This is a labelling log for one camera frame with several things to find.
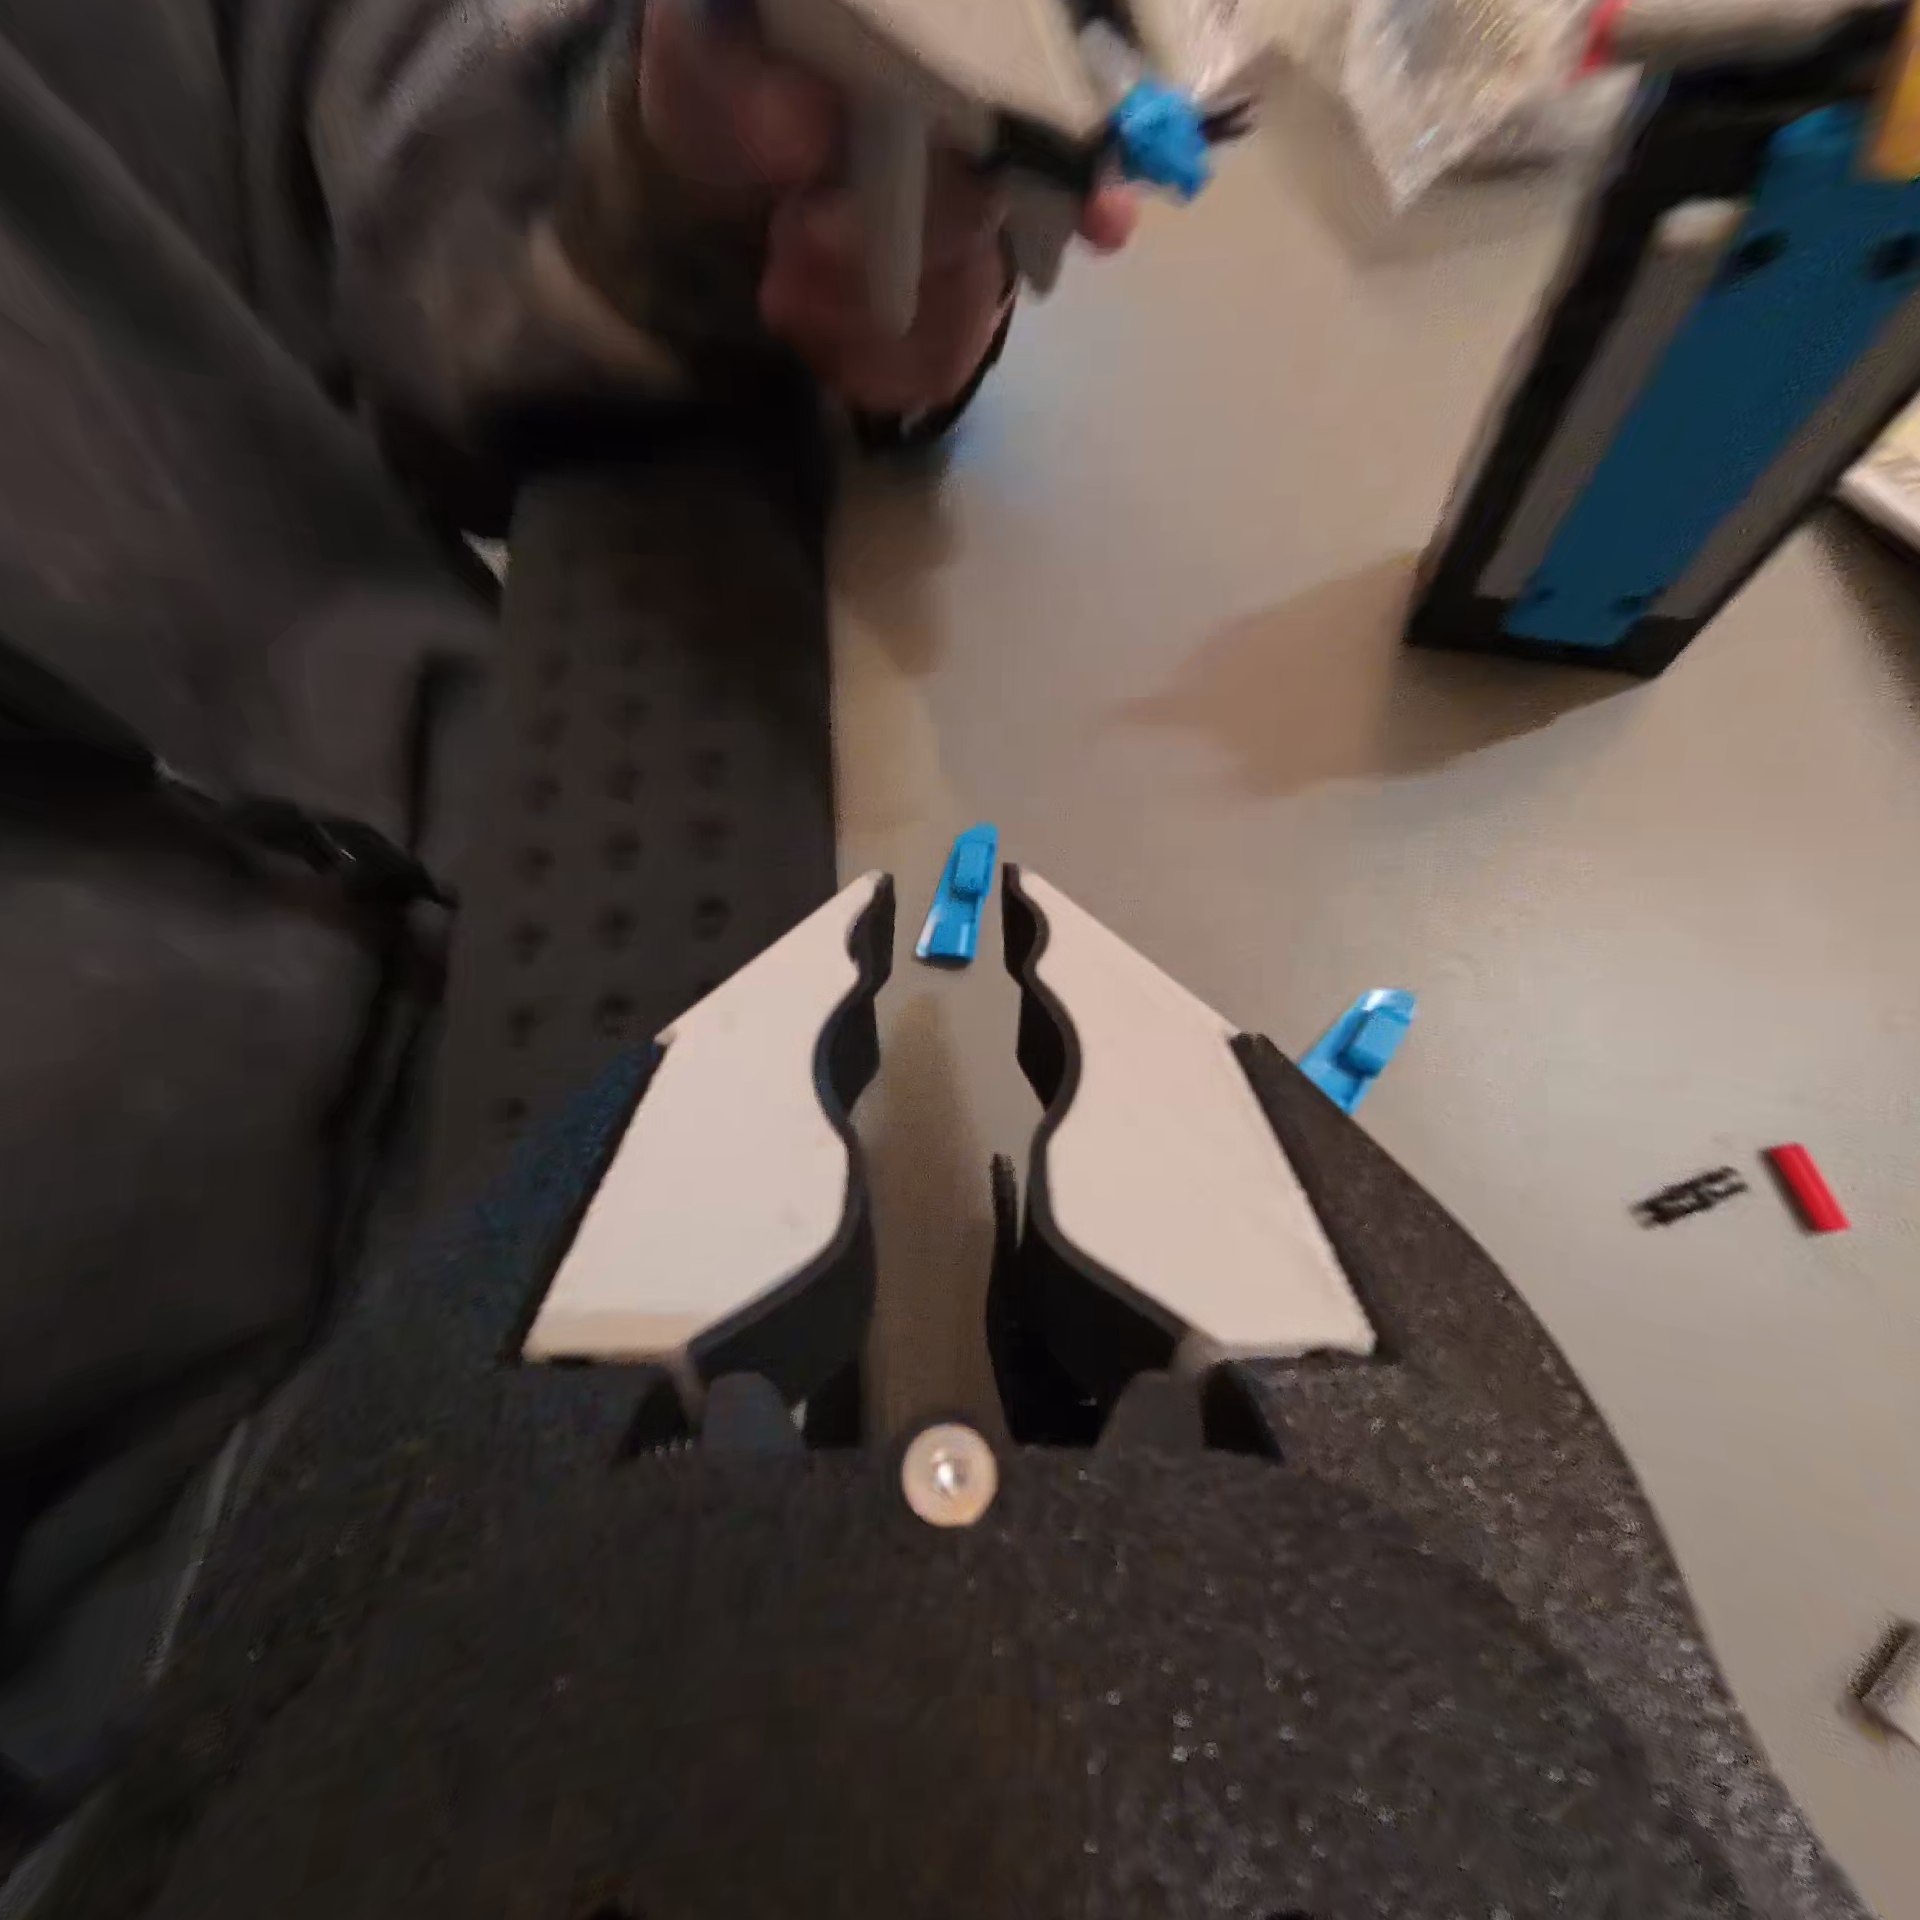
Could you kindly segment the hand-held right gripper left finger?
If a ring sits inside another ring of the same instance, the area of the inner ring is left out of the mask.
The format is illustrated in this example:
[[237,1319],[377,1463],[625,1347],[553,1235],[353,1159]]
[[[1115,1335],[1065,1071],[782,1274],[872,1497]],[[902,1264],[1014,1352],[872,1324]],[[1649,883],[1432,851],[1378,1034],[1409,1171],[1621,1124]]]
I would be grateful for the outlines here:
[[866,872],[656,1034],[522,1361],[654,1365],[689,1409],[725,1376],[795,1409],[858,1365],[876,1253],[852,1111],[894,944],[897,884]]

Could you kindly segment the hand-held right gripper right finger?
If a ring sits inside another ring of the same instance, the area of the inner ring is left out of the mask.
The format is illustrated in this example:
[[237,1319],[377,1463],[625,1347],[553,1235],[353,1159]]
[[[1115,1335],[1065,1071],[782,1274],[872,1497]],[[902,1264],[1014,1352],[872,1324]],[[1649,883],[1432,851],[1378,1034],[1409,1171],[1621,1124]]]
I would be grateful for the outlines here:
[[1241,1031],[1024,867],[998,877],[1014,1058],[1041,1117],[993,1173],[1008,1411],[1108,1411],[1140,1376],[1384,1356]]

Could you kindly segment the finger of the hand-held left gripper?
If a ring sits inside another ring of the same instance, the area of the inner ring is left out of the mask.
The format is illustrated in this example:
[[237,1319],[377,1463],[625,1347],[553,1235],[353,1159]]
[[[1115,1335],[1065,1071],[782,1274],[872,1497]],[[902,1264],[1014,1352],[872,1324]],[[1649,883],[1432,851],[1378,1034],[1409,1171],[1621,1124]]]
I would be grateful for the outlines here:
[[776,55],[848,130],[906,125],[956,153],[1090,153],[1144,76],[1124,16],[1057,3],[756,3]]

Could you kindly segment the blue grey axle assembly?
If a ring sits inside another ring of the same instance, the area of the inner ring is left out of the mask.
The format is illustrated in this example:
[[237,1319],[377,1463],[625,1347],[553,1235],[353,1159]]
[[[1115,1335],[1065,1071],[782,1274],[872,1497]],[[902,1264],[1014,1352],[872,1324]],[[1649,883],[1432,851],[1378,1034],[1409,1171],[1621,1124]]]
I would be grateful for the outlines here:
[[1124,183],[1180,204],[1208,191],[1214,177],[1209,120],[1189,92],[1144,73],[1123,84],[1107,130]]

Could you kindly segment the blue curved brick panel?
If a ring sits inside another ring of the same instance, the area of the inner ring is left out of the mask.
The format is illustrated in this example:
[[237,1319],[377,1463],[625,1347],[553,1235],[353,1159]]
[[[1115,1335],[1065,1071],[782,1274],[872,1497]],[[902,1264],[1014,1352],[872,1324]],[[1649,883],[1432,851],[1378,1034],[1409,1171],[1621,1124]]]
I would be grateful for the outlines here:
[[1418,994],[1369,989],[1297,1060],[1300,1074],[1342,1114],[1353,1116],[1389,1067],[1418,1018]]
[[931,969],[974,964],[996,861],[994,824],[977,824],[956,835],[918,930],[915,955],[921,964]]

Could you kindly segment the person's left forearm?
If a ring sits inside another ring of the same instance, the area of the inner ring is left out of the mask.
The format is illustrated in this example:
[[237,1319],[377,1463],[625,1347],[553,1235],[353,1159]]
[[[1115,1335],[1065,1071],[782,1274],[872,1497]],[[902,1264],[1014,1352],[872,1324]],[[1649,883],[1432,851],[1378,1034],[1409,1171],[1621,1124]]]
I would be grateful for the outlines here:
[[304,71],[328,305],[357,410],[445,528],[505,528],[590,416],[740,393],[762,225],[644,103],[702,103],[699,4],[330,4]]

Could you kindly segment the grey desk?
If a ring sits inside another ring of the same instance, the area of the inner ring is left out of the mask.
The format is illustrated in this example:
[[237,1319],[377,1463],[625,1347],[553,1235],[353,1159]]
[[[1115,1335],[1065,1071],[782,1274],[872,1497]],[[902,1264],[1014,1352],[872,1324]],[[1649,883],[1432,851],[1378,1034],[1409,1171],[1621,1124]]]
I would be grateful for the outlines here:
[[[1189,209],[1030,305],[931,472],[836,523],[843,874],[900,897],[859,1108],[881,1413],[968,1402],[987,1162],[1024,1157],[958,831],[1300,1049],[1419,1015],[1358,1123],[1501,1264],[1635,1459],[1828,1853],[1915,1916],[1915,1753],[1843,1714],[1915,1617],[1915,588],[1812,523],[1651,684],[1402,648],[1410,573],[1588,162],[1376,197],[1286,84]],[[1806,1235],[1762,1148],[1851,1229]],[[1704,1169],[1752,1192],[1645,1229]]]

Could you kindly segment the person's left hand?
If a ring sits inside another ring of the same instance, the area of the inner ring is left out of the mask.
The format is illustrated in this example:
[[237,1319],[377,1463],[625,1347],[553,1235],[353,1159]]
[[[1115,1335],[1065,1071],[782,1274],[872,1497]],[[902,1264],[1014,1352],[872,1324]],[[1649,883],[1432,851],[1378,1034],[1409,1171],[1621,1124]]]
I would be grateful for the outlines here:
[[916,315],[890,330],[841,183],[843,99],[769,55],[749,23],[681,4],[650,8],[635,64],[643,128],[698,211],[758,232],[758,330],[856,416],[923,425],[965,410],[1018,305],[1002,187],[936,153]]

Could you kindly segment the black perforated panel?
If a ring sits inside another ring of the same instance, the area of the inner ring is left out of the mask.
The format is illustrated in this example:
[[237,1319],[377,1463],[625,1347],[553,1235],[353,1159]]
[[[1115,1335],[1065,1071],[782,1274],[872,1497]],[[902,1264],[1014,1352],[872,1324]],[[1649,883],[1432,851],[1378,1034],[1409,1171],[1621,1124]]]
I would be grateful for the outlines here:
[[826,507],[752,449],[520,495],[428,1189],[459,1205],[836,892]]

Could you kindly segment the clear plastic bag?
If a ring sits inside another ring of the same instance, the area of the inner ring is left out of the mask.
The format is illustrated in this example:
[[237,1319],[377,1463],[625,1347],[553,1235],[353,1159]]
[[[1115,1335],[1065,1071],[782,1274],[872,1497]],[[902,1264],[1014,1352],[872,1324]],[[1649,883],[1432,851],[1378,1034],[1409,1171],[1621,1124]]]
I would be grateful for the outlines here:
[[1212,132],[1243,137],[1284,79],[1347,116],[1387,207],[1449,177],[1557,165],[1619,120],[1629,68],[1590,51],[1597,4],[1136,4],[1164,79]]

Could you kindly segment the black connector pin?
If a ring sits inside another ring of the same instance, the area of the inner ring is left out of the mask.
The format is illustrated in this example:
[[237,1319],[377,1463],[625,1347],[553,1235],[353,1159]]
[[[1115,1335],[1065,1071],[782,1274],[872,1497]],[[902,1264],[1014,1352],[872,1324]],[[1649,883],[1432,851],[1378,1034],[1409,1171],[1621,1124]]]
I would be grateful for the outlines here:
[[1629,1217],[1645,1229],[1662,1229],[1705,1217],[1744,1194],[1752,1194],[1752,1186],[1738,1167],[1704,1169],[1649,1194],[1629,1207]]

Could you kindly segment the red bush brick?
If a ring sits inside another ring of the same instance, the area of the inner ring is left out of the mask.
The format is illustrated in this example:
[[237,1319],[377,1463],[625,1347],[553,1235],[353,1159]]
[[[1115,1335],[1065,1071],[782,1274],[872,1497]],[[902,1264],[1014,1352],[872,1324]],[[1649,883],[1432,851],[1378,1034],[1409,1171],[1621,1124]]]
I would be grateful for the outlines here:
[[1830,1236],[1851,1229],[1854,1224],[1845,1205],[1804,1144],[1768,1146],[1762,1148],[1762,1162],[1806,1235]]

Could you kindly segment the black blue brick model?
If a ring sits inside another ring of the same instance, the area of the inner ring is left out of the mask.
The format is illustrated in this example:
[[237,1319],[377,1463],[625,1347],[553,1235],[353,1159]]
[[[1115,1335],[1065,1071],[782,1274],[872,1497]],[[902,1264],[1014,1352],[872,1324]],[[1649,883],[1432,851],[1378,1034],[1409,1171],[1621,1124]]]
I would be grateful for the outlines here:
[[1596,4],[1632,79],[1409,602],[1651,681],[1915,397],[1915,4]]

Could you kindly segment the grey bush brick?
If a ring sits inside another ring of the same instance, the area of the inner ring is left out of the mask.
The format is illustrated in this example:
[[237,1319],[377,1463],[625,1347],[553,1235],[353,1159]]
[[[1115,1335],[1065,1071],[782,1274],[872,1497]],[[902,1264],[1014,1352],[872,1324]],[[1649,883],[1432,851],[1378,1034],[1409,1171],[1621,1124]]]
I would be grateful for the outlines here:
[[1862,1724],[1918,1748],[1918,1621],[1896,1618],[1884,1628],[1846,1697]]

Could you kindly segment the instruction booklet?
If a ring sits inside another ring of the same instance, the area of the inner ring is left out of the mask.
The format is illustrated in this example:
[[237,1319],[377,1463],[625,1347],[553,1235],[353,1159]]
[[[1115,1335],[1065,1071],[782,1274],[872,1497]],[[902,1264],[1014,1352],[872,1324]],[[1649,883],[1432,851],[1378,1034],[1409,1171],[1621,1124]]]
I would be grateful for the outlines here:
[[1877,538],[1918,560],[1918,396],[1837,480],[1835,500]]

